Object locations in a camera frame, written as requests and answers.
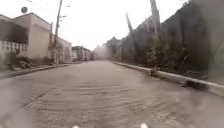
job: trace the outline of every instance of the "roof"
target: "roof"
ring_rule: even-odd
[[[27,13],[27,14],[24,14],[24,15],[21,15],[21,16],[18,16],[18,17],[15,17],[15,18],[13,18],[13,19],[17,19],[17,18],[24,17],[24,16],[27,16],[27,15],[34,15],[34,16],[36,16],[37,18],[39,18],[39,19],[41,19],[42,21],[44,21],[45,23],[50,24],[50,23],[48,23],[46,20],[44,20],[43,18],[41,18],[40,16],[38,16],[37,14],[35,14],[35,13],[33,13],[33,12],[31,12],[31,13]]]
[[[0,17],[4,17],[4,18],[6,18],[6,19],[8,19],[8,20],[11,20],[11,18],[9,18],[9,17],[7,17],[7,16],[5,16],[5,15],[2,15],[2,14],[0,14]]]
[[[65,39],[63,39],[63,38],[61,38],[61,37],[59,37],[59,36],[58,36],[58,40],[64,41],[64,42],[69,43],[69,44],[72,44],[72,43],[70,43],[69,41],[67,41],[67,40],[65,40]]]
[[[86,50],[86,51],[91,52],[89,49],[87,49],[87,48],[85,48],[85,47],[83,47],[83,46],[73,46],[73,47],[72,47],[72,50],[79,50],[79,49],[84,49],[84,50]]]

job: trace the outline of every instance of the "building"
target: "building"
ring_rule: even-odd
[[[0,63],[5,61],[10,52],[27,55],[27,29],[21,27],[0,14]]]
[[[28,31],[27,56],[29,58],[49,58],[51,25],[34,13],[25,14],[12,21]]]
[[[73,61],[88,61],[91,60],[92,52],[82,46],[72,47],[72,60]]]
[[[68,41],[59,38],[59,62],[61,63],[70,63],[72,62],[72,44]]]
[[[1,55],[5,52],[21,49],[23,56],[31,59],[52,58],[50,52],[54,36],[52,25],[34,13],[10,19],[0,14]],[[72,61],[72,44],[58,38],[57,53],[61,63]]]
[[[4,16],[4,15],[2,15],[2,14],[0,14],[0,20],[1,20],[1,21],[8,21],[8,22],[11,22],[11,19],[10,19],[9,17]]]

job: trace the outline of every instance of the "asphalt road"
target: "asphalt road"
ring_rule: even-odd
[[[222,97],[106,61],[0,81],[0,128],[223,128],[223,119]]]

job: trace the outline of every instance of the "utility pole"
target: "utility pole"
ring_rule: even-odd
[[[133,31],[133,28],[132,28],[132,25],[131,25],[131,21],[129,19],[129,16],[128,16],[128,12],[126,12],[126,20],[127,20],[127,24],[128,24],[128,29],[130,31],[130,35],[132,37],[132,40],[133,40],[133,44],[134,44],[134,49],[135,49],[135,61],[138,62],[138,58],[140,56],[140,50],[139,50],[139,46],[138,46],[138,43],[137,43],[137,39],[136,39],[136,36],[134,34],[134,31]]]
[[[152,11],[152,20],[154,25],[155,37],[159,39],[159,31],[160,31],[160,15],[157,9],[156,0],[150,0],[151,11]]]
[[[56,28],[55,28],[55,36],[54,36],[54,62],[58,64],[59,62],[59,51],[58,51],[58,29],[59,29],[59,21],[60,21],[60,14],[61,14],[61,6],[62,1],[60,0],[59,8],[58,8],[58,15],[57,15],[57,21],[56,21]]]
[[[54,54],[53,54],[53,52],[52,52],[52,48],[51,48],[51,46],[52,46],[52,43],[53,43],[53,41],[52,41],[52,33],[53,33],[53,22],[51,22],[51,26],[50,26],[50,33],[49,33],[49,35],[50,35],[50,38],[49,38],[49,51],[50,51],[50,58],[52,58],[53,59],[53,57],[54,57]]]

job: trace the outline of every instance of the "fence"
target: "fence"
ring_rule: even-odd
[[[8,42],[8,41],[0,41],[0,57],[2,60],[5,59],[5,55],[7,53],[17,52],[17,51],[19,51],[19,55],[26,56],[27,44]]]

